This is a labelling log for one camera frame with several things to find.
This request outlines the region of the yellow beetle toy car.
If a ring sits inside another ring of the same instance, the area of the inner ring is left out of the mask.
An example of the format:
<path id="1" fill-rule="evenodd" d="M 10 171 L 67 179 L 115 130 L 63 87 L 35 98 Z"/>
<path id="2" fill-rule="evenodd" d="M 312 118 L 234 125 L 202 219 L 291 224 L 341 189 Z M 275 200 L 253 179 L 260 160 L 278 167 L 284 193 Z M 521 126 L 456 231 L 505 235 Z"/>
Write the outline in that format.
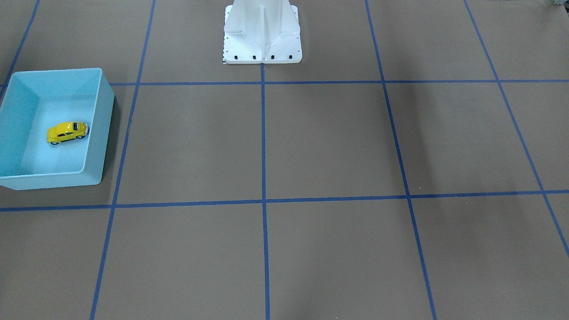
<path id="1" fill-rule="evenodd" d="M 85 122 L 61 122 L 47 130 L 47 143 L 61 144 L 69 140 L 82 140 L 89 134 L 89 126 Z"/>

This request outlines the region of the light blue plastic bin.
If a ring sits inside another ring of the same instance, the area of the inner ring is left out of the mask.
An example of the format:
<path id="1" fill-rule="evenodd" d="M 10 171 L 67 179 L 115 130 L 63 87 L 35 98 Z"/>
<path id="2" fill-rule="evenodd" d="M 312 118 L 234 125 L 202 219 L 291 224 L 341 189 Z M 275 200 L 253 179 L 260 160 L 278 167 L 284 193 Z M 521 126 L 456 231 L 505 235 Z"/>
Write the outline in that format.
<path id="1" fill-rule="evenodd" d="M 0 114 L 0 184 L 37 190 L 99 184 L 114 91 L 100 68 L 15 72 Z M 87 135 L 57 145 L 47 132 L 63 122 Z"/>

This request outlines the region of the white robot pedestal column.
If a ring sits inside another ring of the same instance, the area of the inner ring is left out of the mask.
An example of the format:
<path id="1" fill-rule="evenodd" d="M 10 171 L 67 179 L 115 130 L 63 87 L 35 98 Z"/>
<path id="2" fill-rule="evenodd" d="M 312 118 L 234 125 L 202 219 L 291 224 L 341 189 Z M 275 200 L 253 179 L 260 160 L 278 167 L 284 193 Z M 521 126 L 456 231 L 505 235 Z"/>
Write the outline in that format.
<path id="1" fill-rule="evenodd" d="M 296 64 L 303 58 L 297 6 L 288 0 L 235 0 L 225 7 L 222 61 Z"/>

